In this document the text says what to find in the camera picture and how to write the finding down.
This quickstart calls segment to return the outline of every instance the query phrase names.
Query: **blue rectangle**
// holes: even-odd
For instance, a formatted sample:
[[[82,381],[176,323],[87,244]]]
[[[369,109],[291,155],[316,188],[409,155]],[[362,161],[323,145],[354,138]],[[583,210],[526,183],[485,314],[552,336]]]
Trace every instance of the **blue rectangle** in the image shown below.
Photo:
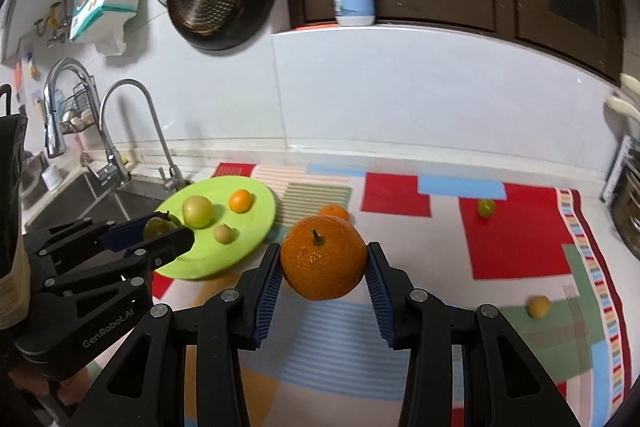
[[[505,200],[507,194],[502,182],[470,180],[466,178],[444,178],[440,176],[418,176],[418,193],[430,196],[455,196],[478,200]]]
[[[322,165],[319,163],[306,166],[306,174],[316,174],[319,176],[348,176],[350,178],[364,178],[365,171],[357,167]]]
[[[591,346],[593,365],[593,415],[591,427],[602,427],[609,416],[609,347],[606,341]]]

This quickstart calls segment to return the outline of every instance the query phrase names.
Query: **orange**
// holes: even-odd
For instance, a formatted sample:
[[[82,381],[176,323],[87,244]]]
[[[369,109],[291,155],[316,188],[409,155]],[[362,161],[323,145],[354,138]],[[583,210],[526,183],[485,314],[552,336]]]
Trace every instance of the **orange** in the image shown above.
[[[231,194],[228,204],[232,211],[237,214],[243,214],[251,208],[252,204],[254,204],[254,195],[248,190],[241,188]]]
[[[367,246],[358,231],[340,217],[305,217],[284,238],[280,263],[289,286],[303,297],[337,299],[362,279]]]
[[[347,209],[337,203],[326,204],[320,210],[318,210],[318,215],[335,216],[340,217],[340,219],[344,219],[345,221],[349,220],[349,213],[347,212]]]

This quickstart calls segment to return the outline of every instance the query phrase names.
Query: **stainless steel sink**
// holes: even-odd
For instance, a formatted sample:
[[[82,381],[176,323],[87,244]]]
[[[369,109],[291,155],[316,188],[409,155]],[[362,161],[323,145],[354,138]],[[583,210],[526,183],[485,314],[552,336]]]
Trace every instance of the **stainless steel sink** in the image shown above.
[[[122,187],[100,186],[83,173],[67,186],[25,229],[47,229],[75,219],[91,217],[94,223],[113,219],[117,223],[145,216],[156,210],[169,194],[162,184],[133,179]]]

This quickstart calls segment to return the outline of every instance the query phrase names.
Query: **small round fruit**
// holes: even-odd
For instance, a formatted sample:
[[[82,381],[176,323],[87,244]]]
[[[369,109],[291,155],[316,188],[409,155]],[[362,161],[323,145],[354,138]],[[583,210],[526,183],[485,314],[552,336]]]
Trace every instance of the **small round fruit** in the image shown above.
[[[241,188],[231,194],[228,204],[229,208],[236,214],[244,214],[251,208],[252,204],[254,204],[254,195],[248,190]]]
[[[190,229],[204,229],[213,217],[213,203],[204,196],[189,196],[182,203],[182,219]]]
[[[289,286],[303,297],[337,299],[362,280],[367,247],[358,231],[340,217],[305,217],[284,238],[280,263]]]
[[[535,295],[527,299],[527,314],[532,319],[541,319],[549,312],[551,301],[545,295]]]
[[[234,231],[230,226],[223,223],[214,227],[213,238],[223,245],[228,245],[234,240]]]
[[[340,219],[344,219],[345,221],[349,220],[349,213],[347,212],[347,209],[337,203],[329,203],[323,206],[318,210],[318,216],[335,216],[340,217]]]
[[[152,217],[146,222],[145,228],[142,231],[142,239],[149,241],[149,239],[153,239],[177,228],[175,223],[162,219],[162,217]]]
[[[484,217],[484,219],[489,219],[494,215],[495,212],[495,201],[494,200],[478,200],[478,206],[476,206],[476,211],[478,212],[478,216]]]

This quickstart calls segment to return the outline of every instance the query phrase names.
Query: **striped pattern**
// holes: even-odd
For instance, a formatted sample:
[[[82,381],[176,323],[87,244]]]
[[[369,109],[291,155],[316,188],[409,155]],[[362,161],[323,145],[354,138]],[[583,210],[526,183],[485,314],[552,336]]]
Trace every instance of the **striped pattern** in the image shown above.
[[[527,331],[526,333],[521,333],[520,336],[527,343],[527,346],[532,351],[537,349],[545,349],[545,347],[559,346],[564,343],[578,341],[580,338],[584,339],[585,346],[587,349],[587,354],[589,354],[589,346],[586,344],[585,337],[585,323],[580,322],[576,323],[574,317],[573,324],[567,324],[558,326],[556,328],[549,328],[548,330],[540,330],[540,331]]]
[[[225,163],[222,162],[216,167],[213,172],[212,178],[217,176],[245,176],[251,177],[251,173],[254,170],[255,165],[251,163]]]
[[[558,209],[567,229],[571,233],[574,244],[580,252],[587,273],[594,288],[603,324],[606,326],[605,338],[611,355],[612,375],[610,379],[609,416],[616,412],[623,398],[625,367],[622,360],[622,345],[620,343],[620,327],[618,324],[618,312],[610,299],[609,286],[604,277],[596,256],[591,249],[580,220],[574,213],[574,197],[570,190],[556,189],[558,195]]]
[[[465,369],[463,365],[462,346],[451,346],[451,360],[453,364],[453,409],[465,408]]]
[[[307,301],[283,288],[269,337],[241,363],[280,381],[326,393],[401,401],[409,351],[380,337],[370,303]]]
[[[290,183],[303,183],[313,185],[333,185],[348,187],[348,176],[324,176],[319,174],[307,174],[303,167],[275,167],[270,165],[257,165],[251,177],[264,183],[279,197],[283,197]]]
[[[351,187],[290,183],[276,211],[276,224],[292,227],[303,217],[313,216],[323,206],[338,203],[347,207]]]
[[[587,342],[586,322],[578,301],[578,292],[573,285],[564,286],[564,294],[574,321],[575,347],[578,352],[580,369],[580,407],[576,417],[580,425],[588,426],[591,422],[591,349]]]

